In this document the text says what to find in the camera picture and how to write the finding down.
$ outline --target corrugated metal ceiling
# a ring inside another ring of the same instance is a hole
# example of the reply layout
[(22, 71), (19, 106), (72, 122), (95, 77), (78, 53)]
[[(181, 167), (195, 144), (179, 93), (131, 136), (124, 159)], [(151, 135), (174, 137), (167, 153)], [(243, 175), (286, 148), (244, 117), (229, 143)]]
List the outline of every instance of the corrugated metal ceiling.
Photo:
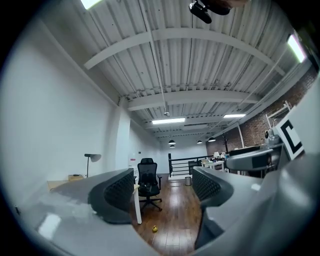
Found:
[[(232, 36), (258, 49), (274, 62), (278, 60), (293, 29), (280, 8), (269, 0), (255, 0), (233, 8), (227, 16), (209, 12), (212, 23), (205, 24), (191, 15), (191, 0), (144, 0), (152, 30), (193, 28)], [(90, 11), (80, 0), (57, 4), (42, 20), (61, 45), (82, 65), (103, 49), (146, 32), (138, 0), (102, 1)], [(159, 54), (164, 92), (224, 90), (250, 93), (264, 79), (270, 65), (225, 43), (195, 38), (155, 41)], [(288, 72), (297, 60), (288, 50), (279, 67)], [(110, 83), (120, 96), (129, 100), (160, 93), (154, 55), (150, 43), (134, 46), (94, 67), (102, 83)], [(282, 76), (276, 71), (254, 94), (264, 96)], [(235, 103), (205, 102), (169, 105), (172, 117), (222, 116)], [(240, 109), (252, 104), (244, 103)], [(137, 110), (142, 120), (162, 118), (164, 108)], [(167, 131), (170, 127), (157, 128)]]

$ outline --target black mesh office chair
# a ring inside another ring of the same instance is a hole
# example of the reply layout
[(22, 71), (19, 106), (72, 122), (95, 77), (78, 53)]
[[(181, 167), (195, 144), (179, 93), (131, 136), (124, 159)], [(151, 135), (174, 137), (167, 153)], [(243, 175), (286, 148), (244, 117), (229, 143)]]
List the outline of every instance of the black mesh office chair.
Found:
[(140, 200), (139, 202), (144, 203), (141, 208), (141, 211), (147, 205), (153, 205), (159, 209), (159, 212), (162, 211), (158, 205), (154, 203), (154, 201), (162, 202), (161, 198), (150, 199), (150, 197), (156, 196), (160, 194), (161, 189), (161, 176), (158, 175), (159, 178), (159, 187), (156, 179), (157, 172), (157, 163), (153, 161), (152, 158), (142, 158), (141, 162), (138, 163), (138, 171), (139, 171), (139, 182), (140, 185), (138, 192), (140, 197), (146, 198), (146, 200)]

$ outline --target fluorescent light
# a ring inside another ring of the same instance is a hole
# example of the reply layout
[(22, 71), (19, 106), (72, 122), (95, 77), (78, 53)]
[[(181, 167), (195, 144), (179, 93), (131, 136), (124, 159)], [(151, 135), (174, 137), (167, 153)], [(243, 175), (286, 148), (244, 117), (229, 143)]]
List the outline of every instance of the fluorescent light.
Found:
[(301, 45), (298, 43), (298, 40), (293, 34), (290, 35), (288, 44), (291, 46), (300, 63), (303, 62), (306, 58), (306, 54), (304, 53), (304, 50), (302, 49)]
[(99, 3), (100, 1), (102, 1), (102, 0), (81, 0), (82, 4), (86, 10), (90, 9), (92, 6)]
[(246, 114), (226, 114), (223, 118), (243, 118)]
[(152, 123), (154, 125), (162, 125), (162, 124), (173, 124), (173, 123), (183, 123), (185, 118), (173, 118), (173, 119), (162, 119), (162, 120), (153, 120)]

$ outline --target chair base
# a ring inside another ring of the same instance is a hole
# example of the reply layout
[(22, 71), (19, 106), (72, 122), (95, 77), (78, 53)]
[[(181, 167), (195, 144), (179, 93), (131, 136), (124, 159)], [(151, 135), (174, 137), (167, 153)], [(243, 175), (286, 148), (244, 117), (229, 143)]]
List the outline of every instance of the chair base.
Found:
[(155, 198), (155, 199), (150, 199), (150, 196), (147, 196), (145, 200), (139, 200), (140, 203), (144, 203), (142, 208), (140, 209), (141, 211), (147, 206), (147, 205), (153, 205), (159, 209), (159, 212), (162, 211), (162, 208), (160, 208), (158, 205), (154, 203), (154, 201), (160, 201), (162, 202), (161, 198)]

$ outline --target chair armrest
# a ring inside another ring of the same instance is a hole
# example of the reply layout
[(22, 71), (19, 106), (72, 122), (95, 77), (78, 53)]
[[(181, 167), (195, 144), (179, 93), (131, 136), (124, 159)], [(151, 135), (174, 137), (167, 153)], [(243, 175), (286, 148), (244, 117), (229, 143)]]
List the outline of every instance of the chair armrest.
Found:
[(161, 190), (161, 178), (162, 176), (161, 175), (157, 175), (158, 176), (158, 179), (159, 179), (159, 190)]

